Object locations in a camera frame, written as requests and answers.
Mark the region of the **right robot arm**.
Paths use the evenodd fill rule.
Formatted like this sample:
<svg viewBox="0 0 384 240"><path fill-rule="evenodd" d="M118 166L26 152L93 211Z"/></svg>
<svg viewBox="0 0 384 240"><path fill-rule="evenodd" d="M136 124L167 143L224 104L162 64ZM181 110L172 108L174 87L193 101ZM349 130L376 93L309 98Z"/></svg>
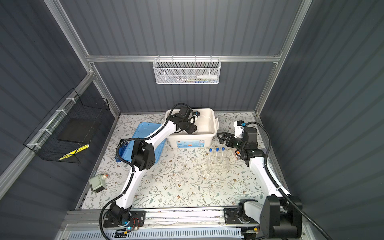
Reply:
<svg viewBox="0 0 384 240"><path fill-rule="evenodd" d="M327 240L331 236L303 211L301 200L290 194L272 173L268 158L271 146L266 150L258 147L258 130L264 127L256 122L237 121L235 133L218 133L222 145L234 148L238 158L260 178L261 187L267 194L262 203L255 200L241 200L237 208L224 208L226 224L257 223L264 239L299 239L302 236L302 221L307 219Z"/></svg>

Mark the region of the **white plastic storage bin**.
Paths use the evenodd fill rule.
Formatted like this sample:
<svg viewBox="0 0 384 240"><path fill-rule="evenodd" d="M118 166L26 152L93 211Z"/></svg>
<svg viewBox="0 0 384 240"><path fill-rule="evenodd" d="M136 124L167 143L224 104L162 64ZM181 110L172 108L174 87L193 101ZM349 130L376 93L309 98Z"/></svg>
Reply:
<svg viewBox="0 0 384 240"><path fill-rule="evenodd" d="M211 146L212 140L220 128L219 119L215 117L213 109L195 109L195 111L200 113L195 121L197 131L192 135L182 131L168 136L167 140L172 148L204 148Z"/></svg>

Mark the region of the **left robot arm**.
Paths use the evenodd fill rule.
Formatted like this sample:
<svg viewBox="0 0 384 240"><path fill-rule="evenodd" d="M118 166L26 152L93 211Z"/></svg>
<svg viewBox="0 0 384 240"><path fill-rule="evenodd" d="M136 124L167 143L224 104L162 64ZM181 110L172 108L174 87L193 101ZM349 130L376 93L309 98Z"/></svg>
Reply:
<svg viewBox="0 0 384 240"><path fill-rule="evenodd" d="M116 148L117 157L128 164L132 171L129 178L124 183L121 193L110 200L103 208L102 212L110 207L109 215L119 226L127 226L133 218L130 211L133 205L134 194L144 176L156 162L156 148L171 134L185 131L189 135L197 131L195 120L200 116L199 111L194 111L189 105L178 103L172 107L164 124L145 138L129 138L119 144L121 147L127 142L133 142L131 161L127 161L119 154L119 147Z"/></svg>

